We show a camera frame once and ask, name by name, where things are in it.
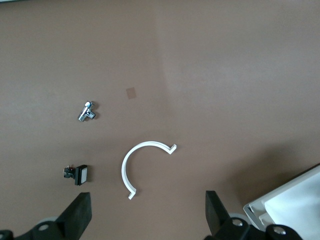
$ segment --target white plastic container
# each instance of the white plastic container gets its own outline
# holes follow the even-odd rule
[[[320,165],[243,207],[251,223],[265,231],[286,225],[304,240],[320,236]]]

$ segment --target chrome connector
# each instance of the chrome connector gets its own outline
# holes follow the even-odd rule
[[[94,106],[92,102],[87,101],[84,106],[84,109],[78,116],[80,122],[84,122],[87,117],[94,119],[96,116],[96,114],[91,110],[91,108]]]

